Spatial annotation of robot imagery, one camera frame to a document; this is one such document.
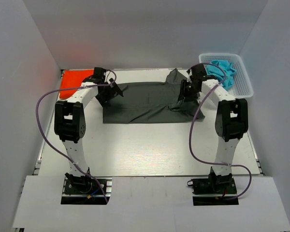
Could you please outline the dark grey t-shirt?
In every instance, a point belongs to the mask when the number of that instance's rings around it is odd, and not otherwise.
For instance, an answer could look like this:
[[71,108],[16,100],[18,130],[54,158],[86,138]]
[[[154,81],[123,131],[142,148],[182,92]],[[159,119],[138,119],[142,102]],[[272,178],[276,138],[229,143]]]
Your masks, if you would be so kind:
[[173,69],[164,82],[119,84],[123,96],[116,96],[103,107],[104,124],[184,123],[192,121],[197,99],[178,100],[182,80],[187,78]]

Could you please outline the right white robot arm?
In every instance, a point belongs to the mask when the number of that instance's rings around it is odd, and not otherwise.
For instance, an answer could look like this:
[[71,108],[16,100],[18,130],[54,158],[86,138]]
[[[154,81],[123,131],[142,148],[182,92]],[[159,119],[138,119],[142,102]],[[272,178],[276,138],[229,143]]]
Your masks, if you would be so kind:
[[226,187],[223,176],[232,173],[233,157],[239,141],[248,130],[248,106],[246,99],[238,99],[228,93],[222,83],[213,75],[208,75],[205,63],[192,66],[187,70],[189,80],[181,82],[179,101],[190,102],[198,98],[199,93],[205,95],[199,103],[202,106],[209,98],[217,107],[215,130],[218,135],[218,147],[214,162],[199,161],[210,164],[216,175],[209,179],[209,188],[219,193]]

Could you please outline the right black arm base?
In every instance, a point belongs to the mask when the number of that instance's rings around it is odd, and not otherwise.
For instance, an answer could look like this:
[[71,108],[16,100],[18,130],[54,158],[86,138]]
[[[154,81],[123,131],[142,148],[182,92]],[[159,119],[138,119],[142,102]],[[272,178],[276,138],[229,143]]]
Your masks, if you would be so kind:
[[232,178],[229,183],[214,184],[209,178],[194,178],[187,182],[192,188],[194,206],[238,205],[237,188]]

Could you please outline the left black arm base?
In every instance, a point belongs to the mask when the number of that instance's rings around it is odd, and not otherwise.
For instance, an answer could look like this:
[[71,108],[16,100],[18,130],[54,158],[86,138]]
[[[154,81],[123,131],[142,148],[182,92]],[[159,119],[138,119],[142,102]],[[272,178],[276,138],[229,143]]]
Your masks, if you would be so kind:
[[65,178],[61,205],[107,205],[104,195],[97,182],[93,179],[82,182],[80,179],[72,182]]

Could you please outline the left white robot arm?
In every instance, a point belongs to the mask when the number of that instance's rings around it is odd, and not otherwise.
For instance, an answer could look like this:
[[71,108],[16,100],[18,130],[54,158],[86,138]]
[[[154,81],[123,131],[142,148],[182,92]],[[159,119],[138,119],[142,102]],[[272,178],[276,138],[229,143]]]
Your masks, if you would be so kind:
[[123,96],[123,91],[116,83],[114,71],[95,67],[93,70],[66,71],[60,86],[59,100],[55,104],[54,131],[62,141],[70,171],[67,177],[77,176],[76,187],[82,193],[92,189],[92,180],[87,165],[83,137],[86,133],[85,108],[95,98],[101,107],[109,101]]

